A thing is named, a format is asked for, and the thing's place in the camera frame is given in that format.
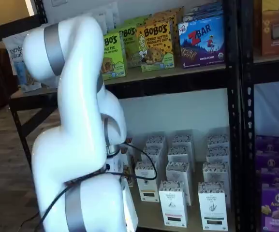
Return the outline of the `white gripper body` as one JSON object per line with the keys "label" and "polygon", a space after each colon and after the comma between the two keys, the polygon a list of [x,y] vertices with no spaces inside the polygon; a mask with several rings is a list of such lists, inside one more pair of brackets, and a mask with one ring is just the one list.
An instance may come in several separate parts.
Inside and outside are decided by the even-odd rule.
{"label": "white gripper body", "polygon": [[108,156],[106,159],[105,171],[107,173],[121,173],[120,154]]}

